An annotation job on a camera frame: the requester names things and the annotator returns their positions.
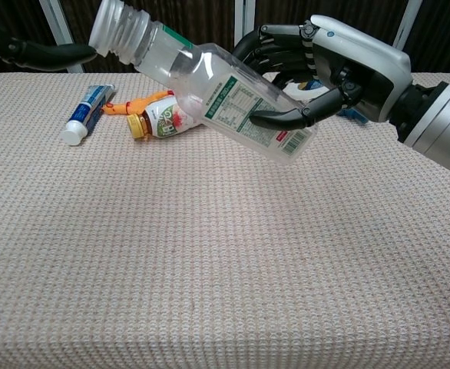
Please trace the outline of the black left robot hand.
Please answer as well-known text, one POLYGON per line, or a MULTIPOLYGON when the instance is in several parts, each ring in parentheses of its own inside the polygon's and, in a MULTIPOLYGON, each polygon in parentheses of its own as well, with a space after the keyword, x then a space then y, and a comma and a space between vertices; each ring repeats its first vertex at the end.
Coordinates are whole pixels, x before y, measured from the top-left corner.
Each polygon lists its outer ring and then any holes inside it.
POLYGON ((10 36, 0 26, 0 59, 21 68, 59 71, 96 58, 94 48, 85 44, 47 46, 10 36))

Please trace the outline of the silver and black right robot hand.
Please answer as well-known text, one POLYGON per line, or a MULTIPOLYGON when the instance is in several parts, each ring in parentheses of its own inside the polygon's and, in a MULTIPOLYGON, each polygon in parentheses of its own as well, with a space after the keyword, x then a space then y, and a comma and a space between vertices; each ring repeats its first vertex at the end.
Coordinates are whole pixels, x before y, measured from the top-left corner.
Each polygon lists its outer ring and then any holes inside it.
POLYGON ((329 89, 301 108, 253 114, 262 128, 311 127, 344 108, 384 122, 412 85, 406 53, 325 15, 300 25, 261 25, 240 39, 233 55, 260 75, 276 72, 278 88, 312 78, 329 89))

